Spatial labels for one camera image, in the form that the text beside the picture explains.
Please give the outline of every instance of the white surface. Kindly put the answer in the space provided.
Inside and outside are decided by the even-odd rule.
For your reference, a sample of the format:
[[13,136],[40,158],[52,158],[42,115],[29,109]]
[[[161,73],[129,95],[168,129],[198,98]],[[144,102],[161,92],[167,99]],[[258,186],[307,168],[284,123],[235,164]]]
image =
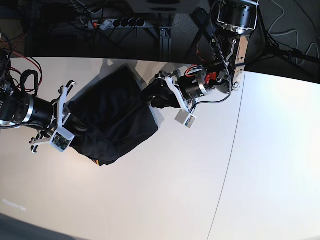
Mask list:
[[209,240],[320,239],[320,85],[246,73]]
[[[44,74],[39,97],[48,101],[69,80],[78,83],[72,97],[123,63],[147,82],[165,65],[79,58],[38,61]],[[20,71],[33,69],[24,59],[13,59],[12,65]],[[164,69],[173,71],[175,66],[168,64]],[[200,105],[192,128],[175,121],[178,109],[155,110],[159,131],[103,167],[72,148],[59,153],[44,145],[34,155],[29,146],[30,138],[36,136],[34,130],[3,130],[0,213],[89,240],[207,239],[230,159],[241,96],[242,88],[224,103]],[[224,97],[214,92],[204,99]]]

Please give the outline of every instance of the white table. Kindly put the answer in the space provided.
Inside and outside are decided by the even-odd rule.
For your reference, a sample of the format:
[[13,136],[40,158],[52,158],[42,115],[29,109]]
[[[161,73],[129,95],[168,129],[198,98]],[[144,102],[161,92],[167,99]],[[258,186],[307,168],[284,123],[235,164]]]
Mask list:
[[[123,64],[146,82],[165,66],[113,59],[39,62],[39,97],[46,100],[69,80],[78,82],[72,97]],[[21,71],[31,68],[23,59],[12,63]],[[60,154],[41,146],[33,155],[28,142],[34,130],[3,130],[0,200],[26,211],[0,202],[0,213],[90,240],[317,239],[320,85],[249,72],[243,83],[226,102],[200,105],[191,129],[174,120],[177,109],[154,110],[159,131],[109,166],[98,167],[72,148]]]
[[[162,68],[170,72],[179,67],[114,59],[38,61],[44,74],[38,95],[48,101],[69,80],[78,83],[72,98],[123,64],[147,83]],[[24,59],[13,59],[12,65],[20,71],[34,69]],[[207,99],[225,96],[215,92]],[[159,131],[116,163],[102,167],[72,148],[60,154],[43,145],[34,155],[29,141],[36,131],[2,130],[0,213],[89,240],[206,239],[230,159],[241,96],[242,88],[222,104],[200,105],[192,128],[175,121],[178,109],[155,109]]]

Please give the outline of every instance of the dark floor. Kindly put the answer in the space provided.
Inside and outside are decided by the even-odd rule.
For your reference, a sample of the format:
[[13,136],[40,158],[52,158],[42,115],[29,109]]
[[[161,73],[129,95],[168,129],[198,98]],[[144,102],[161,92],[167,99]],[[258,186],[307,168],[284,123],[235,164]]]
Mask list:
[[[68,0],[46,0],[46,2],[68,2]],[[316,32],[314,31],[310,21],[294,2],[294,0],[275,0],[285,9],[284,17],[274,26],[273,32],[285,32],[291,29],[296,29],[299,32],[299,46],[298,49],[302,52],[306,52],[311,43],[317,43],[320,45],[320,40],[317,39]],[[312,18],[320,32],[320,1],[319,0],[297,0],[305,11]],[[207,0],[200,0],[198,5],[209,11],[209,4]],[[276,6],[271,0],[260,0],[260,8],[264,23],[267,29],[282,14],[282,10]],[[111,16],[113,13],[106,11],[105,16]],[[10,26],[2,27],[3,30],[16,26],[10,24]],[[70,37],[74,35],[77,30],[73,29]],[[193,39],[197,34],[198,28],[187,14],[177,14],[173,26],[171,36],[171,61],[175,63],[186,64],[200,64],[199,58],[196,55],[196,51],[193,50],[191,54],[185,58],[186,52],[191,45]],[[118,42],[126,33],[127,29],[117,29],[111,39],[114,42]],[[274,37],[277,41],[280,41],[292,48],[296,47],[297,37],[295,33],[286,36]],[[26,53],[33,57],[92,57],[92,58],[124,58],[124,59],[138,59],[146,61],[158,61],[159,60],[159,44],[156,39],[153,39],[143,29],[138,29],[137,34],[132,33],[122,43],[123,48],[114,46],[112,43],[106,41],[105,38],[97,36],[95,39],[95,46],[91,42],[91,48],[88,46],[87,41],[83,39],[82,35],[78,35],[78,41],[71,41],[71,44],[65,44],[63,39],[53,39],[48,37],[47,39],[41,39],[40,41],[33,40],[33,47],[27,47]],[[257,55],[261,53],[264,47],[264,40],[261,36],[261,32],[257,29],[249,42],[249,47],[246,56],[246,63],[255,59]],[[200,41],[199,50],[201,55],[210,56],[211,48],[208,41],[203,37]],[[316,48],[312,48],[309,55],[316,57]],[[287,78],[299,79],[308,82],[320,83],[320,71],[319,66],[315,63],[305,62],[302,67],[307,70],[312,76],[305,74],[298,68],[289,65],[281,59],[271,59],[259,62],[251,65],[247,68],[247,71],[282,76]]]

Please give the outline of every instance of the orange component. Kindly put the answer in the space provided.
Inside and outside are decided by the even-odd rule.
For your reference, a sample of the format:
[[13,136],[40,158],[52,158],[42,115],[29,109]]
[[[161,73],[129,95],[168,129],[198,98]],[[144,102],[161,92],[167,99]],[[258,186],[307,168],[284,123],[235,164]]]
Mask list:
[[217,73],[211,72],[205,76],[205,84],[209,84],[210,80],[217,80]]

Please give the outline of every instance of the black cloth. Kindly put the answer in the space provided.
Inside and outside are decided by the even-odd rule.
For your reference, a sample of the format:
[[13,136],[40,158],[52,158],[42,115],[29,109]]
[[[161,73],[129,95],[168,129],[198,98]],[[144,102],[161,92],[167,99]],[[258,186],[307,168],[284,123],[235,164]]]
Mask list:
[[71,147],[102,166],[150,138],[158,126],[140,94],[133,74],[123,67],[71,102],[71,113],[87,127],[75,133]]

